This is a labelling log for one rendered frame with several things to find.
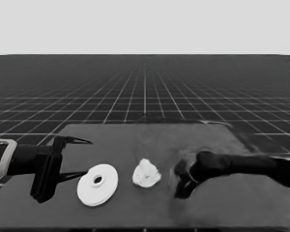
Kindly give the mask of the white round carrier with pins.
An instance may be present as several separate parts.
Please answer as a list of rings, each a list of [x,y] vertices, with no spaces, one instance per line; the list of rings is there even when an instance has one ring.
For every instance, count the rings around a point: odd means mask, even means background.
[[[160,179],[160,172],[148,159],[142,159],[132,174],[132,181],[142,188],[150,188]]]

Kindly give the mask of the large thick white disc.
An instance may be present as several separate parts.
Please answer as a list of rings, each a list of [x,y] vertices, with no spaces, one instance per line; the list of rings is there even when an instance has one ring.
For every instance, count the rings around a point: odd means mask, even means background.
[[[100,206],[115,193],[118,184],[116,168],[106,163],[98,164],[90,168],[78,181],[77,197],[86,206]]]

